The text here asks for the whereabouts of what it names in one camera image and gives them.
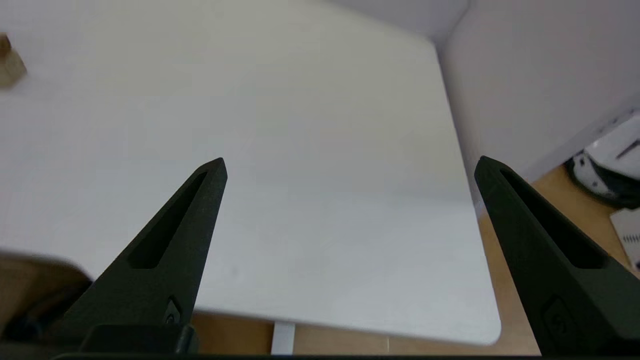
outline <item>white table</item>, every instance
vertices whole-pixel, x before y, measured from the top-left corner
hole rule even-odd
[[[14,0],[0,246],[99,275],[200,164],[197,306],[489,344],[500,321],[433,46],[324,2]]]

